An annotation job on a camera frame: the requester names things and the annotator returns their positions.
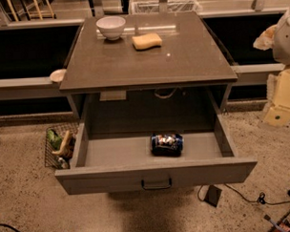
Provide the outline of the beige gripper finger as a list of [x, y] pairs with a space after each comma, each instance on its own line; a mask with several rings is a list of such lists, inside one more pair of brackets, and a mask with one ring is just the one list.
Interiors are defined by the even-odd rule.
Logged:
[[271, 106], [264, 113], [262, 121], [269, 126], [282, 127], [290, 120], [290, 110], [282, 107]]
[[253, 43], [254, 48], [267, 51], [272, 49], [274, 43], [274, 34], [277, 26], [271, 26], [263, 31], [259, 37]]

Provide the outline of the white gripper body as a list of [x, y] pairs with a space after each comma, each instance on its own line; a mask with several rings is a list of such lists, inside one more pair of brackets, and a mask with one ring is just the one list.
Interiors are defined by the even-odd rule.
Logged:
[[272, 100], [276, 107], [290, 110], [290, 68], [281, 71], [278, 75]]

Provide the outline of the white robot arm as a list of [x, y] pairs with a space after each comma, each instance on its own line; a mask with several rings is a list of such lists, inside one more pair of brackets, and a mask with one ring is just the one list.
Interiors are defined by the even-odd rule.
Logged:
[[279, 22], [266, 29], [253, 43], [259, 50], [273, 50], [274, 59], [284, 65], [278, 75], [267, 79], [268, 103], [263, 110], [262, 124], [282, 127], [290, 120], [290, 7]]

